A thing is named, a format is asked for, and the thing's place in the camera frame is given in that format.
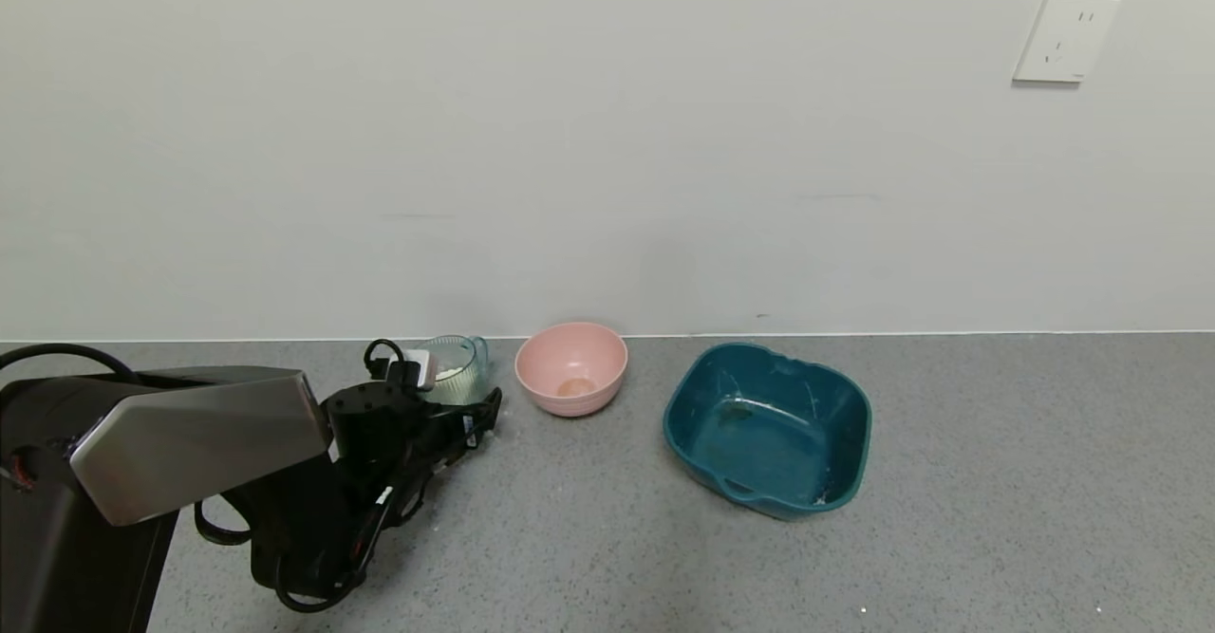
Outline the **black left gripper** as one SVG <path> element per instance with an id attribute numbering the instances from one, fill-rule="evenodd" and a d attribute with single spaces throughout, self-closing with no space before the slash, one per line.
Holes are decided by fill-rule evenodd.
<path id="1" fill-rule="evenodd" d="M 429 463 L 457 463 L 480 447 L 485 431 L 495 430 L 502 403 L 502 388 L 492 388 L 481 405 L 428 403 L 416 450 Z"/>

